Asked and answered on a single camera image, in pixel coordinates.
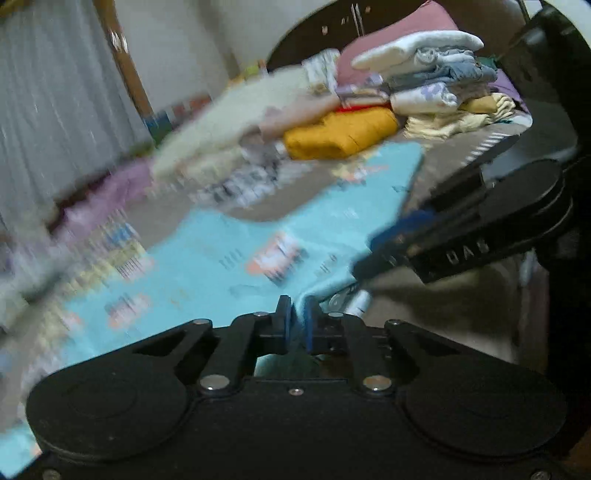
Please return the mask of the teal lion print garment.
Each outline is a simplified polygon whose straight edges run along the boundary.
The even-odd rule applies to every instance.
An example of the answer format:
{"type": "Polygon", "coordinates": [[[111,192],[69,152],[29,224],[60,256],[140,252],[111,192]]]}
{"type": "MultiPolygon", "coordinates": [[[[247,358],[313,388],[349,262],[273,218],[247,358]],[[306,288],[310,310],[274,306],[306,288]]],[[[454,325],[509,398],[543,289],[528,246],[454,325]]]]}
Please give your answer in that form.
{"type": "Polygon", "coordinates": [[[1,356],[16,377],[2,404],[2,473],[38,455],[25,403],[53,372],[195,318],[223,327],[280,295],[301,303],[351,282],[372,235],[398,218],[422,157],[417,143],[387,142],[334,169],[304,165],[301,178],[236,216],[190,210],[150,248],[122,225],[111,260],[61,285],[33,337],[1,356]]]}

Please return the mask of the stack of folded light clothes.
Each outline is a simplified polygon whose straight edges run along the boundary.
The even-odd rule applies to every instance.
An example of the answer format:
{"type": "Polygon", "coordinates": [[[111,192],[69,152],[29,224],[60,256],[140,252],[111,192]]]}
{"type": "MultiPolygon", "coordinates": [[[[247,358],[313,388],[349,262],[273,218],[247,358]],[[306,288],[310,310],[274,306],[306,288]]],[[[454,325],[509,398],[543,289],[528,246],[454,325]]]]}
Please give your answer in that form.
{"type": "Polygon", "coordinates": [[[351,68],[386,91],[407,137],[444,140],[530,114],[497,61],[478,55],[484,47],[462,30],[424,30],[363,50],[351,68]]]}

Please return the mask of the folded mustard yellow garment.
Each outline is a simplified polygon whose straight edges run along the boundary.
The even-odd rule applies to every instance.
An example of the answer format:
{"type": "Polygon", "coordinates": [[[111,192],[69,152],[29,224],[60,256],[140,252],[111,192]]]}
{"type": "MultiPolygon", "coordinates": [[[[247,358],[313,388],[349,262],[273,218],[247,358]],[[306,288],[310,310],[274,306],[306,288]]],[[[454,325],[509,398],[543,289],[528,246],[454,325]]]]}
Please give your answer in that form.
{"type": "Polygon", "coordinates": [[[387,108],[326,115],[317,124],[288,130],[283,145],[293,160],[342,160],[394,136],[399,123],[387,108]]]}

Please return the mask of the folded beige pink garment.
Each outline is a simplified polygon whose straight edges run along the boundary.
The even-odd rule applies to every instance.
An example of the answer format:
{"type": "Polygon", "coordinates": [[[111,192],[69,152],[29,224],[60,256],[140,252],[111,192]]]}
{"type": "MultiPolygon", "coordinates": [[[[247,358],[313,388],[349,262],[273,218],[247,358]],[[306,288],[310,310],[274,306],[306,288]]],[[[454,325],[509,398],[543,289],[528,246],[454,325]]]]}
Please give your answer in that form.
{"type": "Polygon", "coordinates": [[[313,125],[332,113],[356,114],[370,111],[388,112],[394,120],[394,128],[399,130],[399,122],[390,107],[382,105],[356,105],[342,106],[338,95],[301,97],[287,107],[268,107],[263,114],[263,119],[256,123],[253,131],[262,136],[263,140],[271,140],[283,137],[284,133],[291,129],[313,125]]]}

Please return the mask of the cream puffer quilt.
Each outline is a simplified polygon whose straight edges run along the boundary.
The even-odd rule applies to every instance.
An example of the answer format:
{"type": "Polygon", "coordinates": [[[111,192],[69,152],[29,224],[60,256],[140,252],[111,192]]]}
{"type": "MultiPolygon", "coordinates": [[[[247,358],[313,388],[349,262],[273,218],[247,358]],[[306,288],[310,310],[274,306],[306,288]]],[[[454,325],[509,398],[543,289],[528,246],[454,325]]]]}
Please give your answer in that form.
{"type": "Polygon", "coordinates": [[[206,187],[243,165],[239,139],[263,120],[267,109],[283,109],[311,98],[304,66],[288,66],[225,90],[195,119],[168,134],[150,159],[154,181],[184,178],[206,187]]]}

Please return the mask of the purple floral duvet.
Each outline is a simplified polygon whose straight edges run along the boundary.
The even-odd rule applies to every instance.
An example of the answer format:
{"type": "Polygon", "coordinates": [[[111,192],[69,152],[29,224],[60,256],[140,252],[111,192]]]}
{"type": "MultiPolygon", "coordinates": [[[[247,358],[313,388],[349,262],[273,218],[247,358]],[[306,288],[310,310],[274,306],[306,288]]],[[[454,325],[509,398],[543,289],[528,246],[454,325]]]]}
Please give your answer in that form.
{"type": "Polygon", "coordinates": [[[58,202],[57,216],[48,225],[51,237],[60,243],[86,239],[111,214],[142,197],[151,184],[147,159],[126,162],[58,202]]]}

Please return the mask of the dark wooden headboard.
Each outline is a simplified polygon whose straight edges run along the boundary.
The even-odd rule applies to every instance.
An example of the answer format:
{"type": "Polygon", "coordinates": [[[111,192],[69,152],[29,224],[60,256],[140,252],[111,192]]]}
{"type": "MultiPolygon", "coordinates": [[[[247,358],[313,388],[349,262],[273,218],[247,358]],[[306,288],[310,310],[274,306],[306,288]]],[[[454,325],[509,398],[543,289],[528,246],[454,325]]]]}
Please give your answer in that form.
{"type": "MultiPolygon", "coordinates": [[[[266,68],[270,72],[328,48],[342,50],[416,11],[420,1],[335,1],[312,12],[273,47],[266,68]]],[[[503,53],[529,19],[525,4],[511,0],[442,0],[440,5],[456,25],[479,36],[489,56],[503,53]]]]}

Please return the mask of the yellow plush toy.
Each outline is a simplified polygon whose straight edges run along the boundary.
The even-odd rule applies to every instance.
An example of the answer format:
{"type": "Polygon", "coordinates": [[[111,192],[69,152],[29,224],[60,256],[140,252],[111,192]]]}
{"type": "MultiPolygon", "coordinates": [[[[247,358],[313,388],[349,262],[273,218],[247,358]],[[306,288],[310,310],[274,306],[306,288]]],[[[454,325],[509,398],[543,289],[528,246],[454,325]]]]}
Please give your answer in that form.
{"type": "Polygon", "coordinates": [[[242,72],[238,74],[238,76],[235,76],[235,78],[230,79],[228,81],[228,84],[226,85],[226,88],[229,89],[235,87],[236,85],[245,83],[247,80],[256,79],[266,74],[266,61],[257,60],[256,63],[250,64],[249,66],[245,67],[245,69],[243,69],[242,72]]]}

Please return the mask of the colourful foam play mat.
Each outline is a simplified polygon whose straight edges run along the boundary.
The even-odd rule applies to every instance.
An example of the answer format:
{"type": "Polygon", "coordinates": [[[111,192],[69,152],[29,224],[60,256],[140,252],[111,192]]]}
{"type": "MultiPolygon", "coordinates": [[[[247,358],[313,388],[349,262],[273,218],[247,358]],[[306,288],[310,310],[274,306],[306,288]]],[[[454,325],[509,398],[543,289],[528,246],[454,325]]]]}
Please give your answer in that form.
{"type": "Polygon", "coordinates": [[[142,118],[155,145],[185,123],[194,120],[211,104],[211,95],[198,94],[142,118]]]}

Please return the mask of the Mickey Mouse print blanket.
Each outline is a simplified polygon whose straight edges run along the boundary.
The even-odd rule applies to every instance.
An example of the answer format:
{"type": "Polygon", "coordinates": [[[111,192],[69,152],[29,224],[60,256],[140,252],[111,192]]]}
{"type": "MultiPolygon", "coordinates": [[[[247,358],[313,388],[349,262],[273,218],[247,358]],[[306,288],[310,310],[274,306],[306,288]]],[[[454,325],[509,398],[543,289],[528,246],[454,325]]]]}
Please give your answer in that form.
{"type": "Polygon", "coordinates": [[[55,370],[205,317],[332,290],[370,238],[438,181],[523,130],[504,120],[448,140],[397,138],[346,162],[237,170],[204,192],[168,185],[71,252],[39,304],[16,302],[1,351],[1,428],[24,423],[32,386],[55,370]]]}

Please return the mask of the grey star curtain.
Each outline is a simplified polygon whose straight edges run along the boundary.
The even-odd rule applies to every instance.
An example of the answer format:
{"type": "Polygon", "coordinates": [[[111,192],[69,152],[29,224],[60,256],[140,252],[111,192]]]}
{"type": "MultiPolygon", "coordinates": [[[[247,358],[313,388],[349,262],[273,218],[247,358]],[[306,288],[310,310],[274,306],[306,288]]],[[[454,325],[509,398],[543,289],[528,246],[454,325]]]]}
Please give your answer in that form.
{"type": "Polygon", "coordinates": [[[2,20],[2,231],[148,138],[92,2],[33,1],[2,20]]]}

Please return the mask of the wooden window frame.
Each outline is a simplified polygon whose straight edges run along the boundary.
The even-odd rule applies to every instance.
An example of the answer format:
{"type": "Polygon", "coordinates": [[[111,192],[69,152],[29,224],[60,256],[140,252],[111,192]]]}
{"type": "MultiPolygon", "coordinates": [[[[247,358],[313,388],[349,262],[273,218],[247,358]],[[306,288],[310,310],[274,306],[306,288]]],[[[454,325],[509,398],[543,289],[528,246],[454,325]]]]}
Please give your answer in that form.
{"type": "Polygon", "coordinates": [[[141,117],[148,117],[153,113],[153,109],[129,53],[128,42],[119,23],[115,2],[94,0],[93,4],[126,90],[138,114],[141,117]]]}

